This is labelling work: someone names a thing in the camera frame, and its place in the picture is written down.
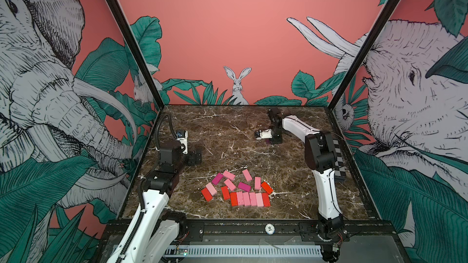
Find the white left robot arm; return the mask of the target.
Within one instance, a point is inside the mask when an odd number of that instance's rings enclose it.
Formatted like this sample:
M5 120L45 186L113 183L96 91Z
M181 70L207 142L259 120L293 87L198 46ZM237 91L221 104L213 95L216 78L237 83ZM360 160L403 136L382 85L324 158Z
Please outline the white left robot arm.
M160 145L158 162L138 186L139 206L108 263L158 263L171 243L185 239L185 215L162 213L184 168L201 163L199 147L188 150L187 145L176 140Z

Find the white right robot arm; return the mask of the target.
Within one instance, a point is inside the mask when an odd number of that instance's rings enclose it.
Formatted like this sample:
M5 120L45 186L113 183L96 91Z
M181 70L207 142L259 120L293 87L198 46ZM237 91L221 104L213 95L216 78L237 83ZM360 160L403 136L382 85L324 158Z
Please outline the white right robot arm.
M338 160L332 133L316 129L295 115L285 115L270 108L271 142L282 140L282 132L292 133L304 143L306 165L312 170L318 193L318 236L323 241L344 240L344 216L338 204L335 169Z

